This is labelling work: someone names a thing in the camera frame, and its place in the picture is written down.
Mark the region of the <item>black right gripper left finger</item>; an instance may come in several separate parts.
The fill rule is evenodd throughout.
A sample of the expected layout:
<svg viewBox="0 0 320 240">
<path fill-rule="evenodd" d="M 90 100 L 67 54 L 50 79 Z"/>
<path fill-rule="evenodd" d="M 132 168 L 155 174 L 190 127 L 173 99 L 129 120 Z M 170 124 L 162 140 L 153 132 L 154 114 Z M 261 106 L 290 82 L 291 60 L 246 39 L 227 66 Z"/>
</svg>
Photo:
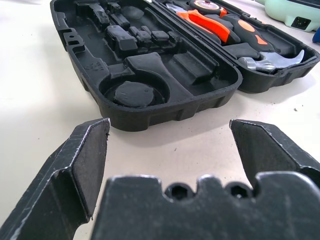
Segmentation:
<svg viewBox="0 0 320 240">
<path fill-rule="evenodd" d="M 0 228 L 2 240 L 72 240 L 90 221 L 101 189 L 109 118 L 75 127 L 45 161 Z"/>
</svg>

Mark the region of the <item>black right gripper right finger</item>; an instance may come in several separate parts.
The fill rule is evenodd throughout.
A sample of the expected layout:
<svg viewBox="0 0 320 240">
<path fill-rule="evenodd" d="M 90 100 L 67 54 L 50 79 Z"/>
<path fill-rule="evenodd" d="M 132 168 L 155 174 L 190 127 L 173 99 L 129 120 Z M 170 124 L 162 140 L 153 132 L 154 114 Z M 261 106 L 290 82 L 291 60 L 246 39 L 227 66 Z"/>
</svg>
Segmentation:
<svg viewBox="0 0 320 240">
<path fill-rule="evenodd" d="M 320 185 L 320 163 L 277 126 L 232 119 L 229 122 L 245 175 L 251 184 L 261 172 L 290 171 Z"/>
</svg>

